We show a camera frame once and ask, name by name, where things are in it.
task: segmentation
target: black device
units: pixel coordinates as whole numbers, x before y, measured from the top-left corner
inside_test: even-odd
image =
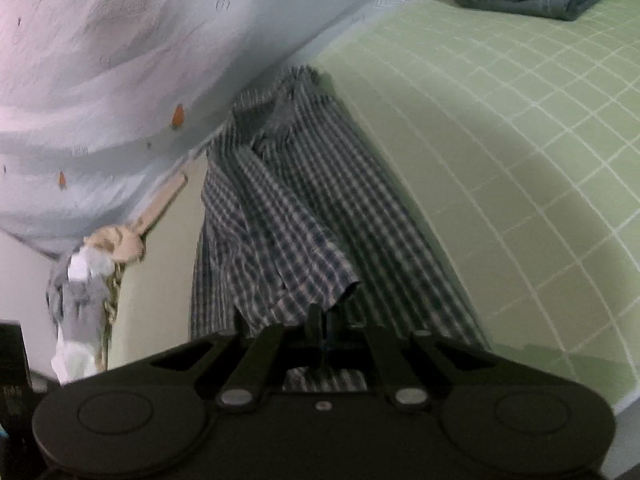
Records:
[[[597,479],[614,436],[609,405],[580,384],[423,332],[345,327],[339,308],[255,338],[213,334],[46,396],[29,388],[19,327],[0,330],[2,480]],[[284,392],[303,366],[359,369],[367,391]]]

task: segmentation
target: white wall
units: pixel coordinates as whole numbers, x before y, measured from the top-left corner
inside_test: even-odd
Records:
[[[29,367],[55,377],[50,361],[56,337],[45,300],[51,265],[45,256],[0,232],[0,321],[20,322]]]

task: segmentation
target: bed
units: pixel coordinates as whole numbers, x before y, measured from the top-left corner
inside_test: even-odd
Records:
[[[315,56],[325,83],[493,350],[624,408],[640,371],[640,1],[574,23],[380,5],[397,9]],[[126,270],[110,367],[188,338],[205,172],[201,156]]]

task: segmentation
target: green bed sheet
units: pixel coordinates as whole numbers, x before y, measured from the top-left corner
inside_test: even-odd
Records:
[[[640,372],[640,0],[402,6],[317,64],[498,353],[620,405]]]

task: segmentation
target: orange print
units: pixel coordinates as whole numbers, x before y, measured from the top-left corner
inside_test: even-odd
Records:
[[[174,118],[171,121],[171,127],[174,130],[177,128],[180,128],[183,122],[184,122],[184,109],[182,108],[182,105],[177,105],[177,107],[175,107]]]

